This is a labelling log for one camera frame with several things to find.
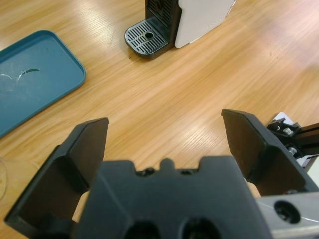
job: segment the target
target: screw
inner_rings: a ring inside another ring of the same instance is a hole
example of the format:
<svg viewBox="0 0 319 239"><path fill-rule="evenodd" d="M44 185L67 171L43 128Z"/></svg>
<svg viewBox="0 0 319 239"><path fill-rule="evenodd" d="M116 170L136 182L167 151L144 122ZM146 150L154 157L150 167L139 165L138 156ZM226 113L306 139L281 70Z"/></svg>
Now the screw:
<svg viewBox="0 0 319 239"><path fill-rule="evenodd" d="M293 134L294 132L290 129L290 128L285 128L285 129L283 129L283 132L286 134L286 135L291 135L291 134Z"/></svg>
<svg viewBox="0 0 319 239"><path fill-rule="evenodd" d="M288 152L294 156L297 153L297 150L293 147L290 147L290 148L288 148Z"/></svg>

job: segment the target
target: white panel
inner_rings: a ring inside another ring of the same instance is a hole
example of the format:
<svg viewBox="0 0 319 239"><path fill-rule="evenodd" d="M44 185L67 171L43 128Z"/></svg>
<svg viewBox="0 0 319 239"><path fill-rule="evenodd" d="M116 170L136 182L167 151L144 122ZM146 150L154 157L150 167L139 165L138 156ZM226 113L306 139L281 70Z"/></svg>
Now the white panel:
<svg viewBox="0 0 319 239"><path fill-rule="evenodd" d="M235 0L179 0L182 9L175 46L192 43L220 25Z"/></svg>
<svg viewBox="0 0 319 239"><path fill-rule="evenodd" d="M316 158L314 164L311 166L311 168L308 171L308 175L311 177L311 179L317 184L319 187L319 157Z"/></svg>

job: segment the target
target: wooden table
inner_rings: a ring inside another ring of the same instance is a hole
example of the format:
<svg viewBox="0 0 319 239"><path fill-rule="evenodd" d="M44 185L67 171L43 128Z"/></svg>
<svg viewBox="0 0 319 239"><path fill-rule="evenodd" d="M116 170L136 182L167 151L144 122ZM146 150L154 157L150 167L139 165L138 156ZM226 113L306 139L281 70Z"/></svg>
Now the wooden table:
<svg viewBox="0 0 319 239"><path fill-rule="evenodd" d="M2 0L0 49L40 29L58 34L83 63L85 84L0 139L1 220L76 124L110 120L105 160L137 169L196 167L229 154L221 110L266 123L284 111L319 122L319 1L238 0L226 21L195 43L147 61L124 42L144 0ZM24 238L3 222L0 238Z"/></svg>

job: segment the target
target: scratch on tray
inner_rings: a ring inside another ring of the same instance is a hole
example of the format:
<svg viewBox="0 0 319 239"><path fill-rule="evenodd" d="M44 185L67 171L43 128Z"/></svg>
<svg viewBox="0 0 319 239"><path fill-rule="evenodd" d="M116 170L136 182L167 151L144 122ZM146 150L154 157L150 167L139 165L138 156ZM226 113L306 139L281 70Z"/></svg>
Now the scratch on tray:
<svg viewBox="0 0 319 239"><path fill-rule="evenodd" d="M27 71L23 71L19 76L18 76L18 78L17 78L17 82L20 80L20 78L24 75L24 74L26 74L26 73L29 73L29 72L34 72L34 71L40 71L40 70L38 70L38 69L30 69L30 70L27 70Z"/></svg>
<svg viewBox="0 0 319 239"><path fill-rule="evenodd" d="M10 78L10 80L12 80L11 76L8 76L7 74L0 74L0 76L7 76Z"/></svg>

